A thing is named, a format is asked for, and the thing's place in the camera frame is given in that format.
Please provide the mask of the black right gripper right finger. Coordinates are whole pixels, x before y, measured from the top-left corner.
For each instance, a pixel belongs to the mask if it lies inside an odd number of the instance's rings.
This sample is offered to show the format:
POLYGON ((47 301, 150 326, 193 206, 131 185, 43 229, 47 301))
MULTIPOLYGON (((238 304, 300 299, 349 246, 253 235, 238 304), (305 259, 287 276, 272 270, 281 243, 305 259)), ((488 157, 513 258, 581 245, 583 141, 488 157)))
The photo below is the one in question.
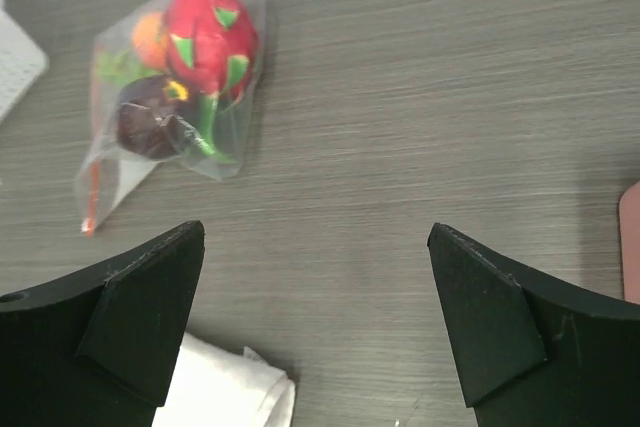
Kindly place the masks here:
POLYGON ((636 426, 639 307, 433 225, 427 246, 465 405, 480 426, 636 426))

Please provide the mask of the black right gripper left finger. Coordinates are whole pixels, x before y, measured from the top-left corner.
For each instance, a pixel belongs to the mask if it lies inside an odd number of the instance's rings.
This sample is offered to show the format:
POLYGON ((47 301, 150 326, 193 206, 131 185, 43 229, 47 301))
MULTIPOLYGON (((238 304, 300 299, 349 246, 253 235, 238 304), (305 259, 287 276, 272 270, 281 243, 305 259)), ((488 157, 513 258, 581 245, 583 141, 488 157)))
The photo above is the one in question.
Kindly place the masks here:
POLYGON ((188 221, 3 295, 2 425, 151 425, 168 396, 204 239, 203 224, 188 221))

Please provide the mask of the dark purple fake fruit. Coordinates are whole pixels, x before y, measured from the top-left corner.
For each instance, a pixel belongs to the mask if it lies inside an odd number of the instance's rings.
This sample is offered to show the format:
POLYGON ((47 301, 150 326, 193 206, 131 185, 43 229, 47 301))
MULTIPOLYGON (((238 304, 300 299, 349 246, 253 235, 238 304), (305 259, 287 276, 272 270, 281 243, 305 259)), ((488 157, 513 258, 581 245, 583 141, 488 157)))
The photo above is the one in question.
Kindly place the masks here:
POLYGON ((154 161, 175 157, 186 149, 199 114, 196 93, 166 74, 128 84, 117 106, 120 147, 154 161))

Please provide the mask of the green fake grapes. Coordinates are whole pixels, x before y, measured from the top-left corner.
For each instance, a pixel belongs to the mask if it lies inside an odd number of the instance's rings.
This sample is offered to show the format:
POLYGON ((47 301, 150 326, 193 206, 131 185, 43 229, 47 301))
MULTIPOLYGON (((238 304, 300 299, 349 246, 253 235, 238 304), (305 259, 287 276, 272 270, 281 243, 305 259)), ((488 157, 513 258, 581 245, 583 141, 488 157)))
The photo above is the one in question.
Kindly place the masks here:
POLYGON ((99 51, 94 58, 94 76, 102 83, 124 87, 142 78, 162 74, 143 64, 131 51, 99 51))

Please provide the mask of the clear zip top bag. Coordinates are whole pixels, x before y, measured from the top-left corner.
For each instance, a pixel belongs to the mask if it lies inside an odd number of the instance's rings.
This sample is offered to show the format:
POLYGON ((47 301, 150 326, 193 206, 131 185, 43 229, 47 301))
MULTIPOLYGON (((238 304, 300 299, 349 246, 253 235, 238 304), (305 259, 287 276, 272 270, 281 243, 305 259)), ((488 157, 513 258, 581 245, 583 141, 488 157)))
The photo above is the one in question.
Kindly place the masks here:
POLYGON ((85 234, 163 163, 240 170, 266 44, 265 0, 149 0, 95 37, 74 181, 85 234))

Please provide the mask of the orange fake fruit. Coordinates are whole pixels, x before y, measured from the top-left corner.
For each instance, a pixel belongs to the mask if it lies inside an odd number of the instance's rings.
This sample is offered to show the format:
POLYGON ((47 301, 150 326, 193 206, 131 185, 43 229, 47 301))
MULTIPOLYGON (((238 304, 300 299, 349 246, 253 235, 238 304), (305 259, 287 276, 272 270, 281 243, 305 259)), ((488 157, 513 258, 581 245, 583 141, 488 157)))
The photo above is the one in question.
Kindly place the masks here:
POLYGON ((136 22, 131 43, 139 60, 155 70, 166 68, 168 32, 161 11, 142 15, 136 22))

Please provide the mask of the red fake dragon fruit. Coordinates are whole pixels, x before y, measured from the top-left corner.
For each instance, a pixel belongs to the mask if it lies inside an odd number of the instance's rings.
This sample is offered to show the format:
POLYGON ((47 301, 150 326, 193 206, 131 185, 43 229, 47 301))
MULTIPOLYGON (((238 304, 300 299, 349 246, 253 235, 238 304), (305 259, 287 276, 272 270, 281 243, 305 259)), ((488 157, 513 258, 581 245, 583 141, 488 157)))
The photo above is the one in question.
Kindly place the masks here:
POLYGON ((167 63, 209 96, 243 96, 259 37, 240 0, 171 0, 165 11, 167 63))

